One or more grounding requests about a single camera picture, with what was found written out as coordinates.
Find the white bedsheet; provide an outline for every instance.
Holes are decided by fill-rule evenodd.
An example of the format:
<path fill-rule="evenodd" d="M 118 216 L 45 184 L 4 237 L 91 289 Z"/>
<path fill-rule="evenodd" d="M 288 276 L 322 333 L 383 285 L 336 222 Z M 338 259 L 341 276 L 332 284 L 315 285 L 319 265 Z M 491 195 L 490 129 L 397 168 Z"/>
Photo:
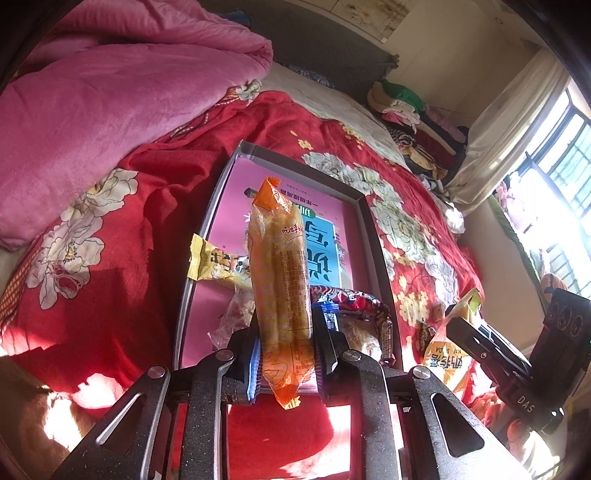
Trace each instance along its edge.
<path fill-rule="evenodd" d="M 320 118 L 334 118 L 351 127 L 380 156 L 407 168 L 388 131 L 350 96 L 308 80 L 277 63 L 262 81 L 262 90 L 279 90 Z"/>

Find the window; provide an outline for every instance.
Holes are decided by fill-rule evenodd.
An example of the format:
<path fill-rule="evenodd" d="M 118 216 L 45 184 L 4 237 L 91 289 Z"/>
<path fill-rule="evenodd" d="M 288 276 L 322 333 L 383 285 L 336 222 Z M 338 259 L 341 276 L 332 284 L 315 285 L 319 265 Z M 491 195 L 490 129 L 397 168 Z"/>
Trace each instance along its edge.
<path fill-rule="evenodd" d="M 566 90 L 517 168 L 535 212 L 528 243 L 544 248 L 569 290 L 591 297 L 591 123 Z"/>

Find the orange snack wrapper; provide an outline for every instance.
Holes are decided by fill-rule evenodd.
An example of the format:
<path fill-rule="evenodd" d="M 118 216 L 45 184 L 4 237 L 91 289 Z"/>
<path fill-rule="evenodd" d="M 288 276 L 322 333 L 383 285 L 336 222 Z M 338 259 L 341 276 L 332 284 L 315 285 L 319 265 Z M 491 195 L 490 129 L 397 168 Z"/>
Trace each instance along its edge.
<path fill-rule="evenodd" d="M 298 207 L 268 177 L 252 202 L 248 252 L 256 316 L 261 331 L 262 373 L 288 410 L 314 369 L 306 235 Z"/>

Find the snack bag with chinese text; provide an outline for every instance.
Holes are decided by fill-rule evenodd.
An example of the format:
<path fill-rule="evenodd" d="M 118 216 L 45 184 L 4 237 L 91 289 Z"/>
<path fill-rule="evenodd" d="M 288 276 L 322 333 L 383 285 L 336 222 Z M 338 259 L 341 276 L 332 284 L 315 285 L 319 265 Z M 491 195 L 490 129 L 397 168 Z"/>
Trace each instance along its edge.
<path fill-rule="evenodd" d="M 443 319 L 425 351 L 423 365 L 441 380 L 444 385 L 454 392 L 460 399 L 467 381 L 467 373 L 472 358 L 446 335 L 446 327 L 454 317 L 462 317 L 475 328 L 480 326 L 478 307 L 482 297 L 478 289 L 473 288 L 452 308 Z"/>
<path fill-rule="evenodd" d="M 251 288 L 248 257 L 228 254 L 198 235 L 191 240 L 188 278 L 218 280 L 230 288 Z"/>
<path fill-rule="evenodd" d="M 262 373 L 284 409 L 314 369 L 306 237 L 299 208 L 267 178 L 252 202 L 248 251 Z"/>

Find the pink blanket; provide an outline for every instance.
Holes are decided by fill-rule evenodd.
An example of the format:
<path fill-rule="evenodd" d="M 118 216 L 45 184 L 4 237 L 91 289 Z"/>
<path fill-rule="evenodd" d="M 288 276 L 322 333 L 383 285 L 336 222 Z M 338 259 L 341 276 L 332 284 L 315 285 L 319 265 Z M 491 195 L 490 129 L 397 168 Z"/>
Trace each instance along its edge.
<path fill-rule="evenodd" d="M 271 60 L 268 40 L 194 0 L 82 2 L 0 96 L 0 245 L 32 241 L 127 153 Z"/>

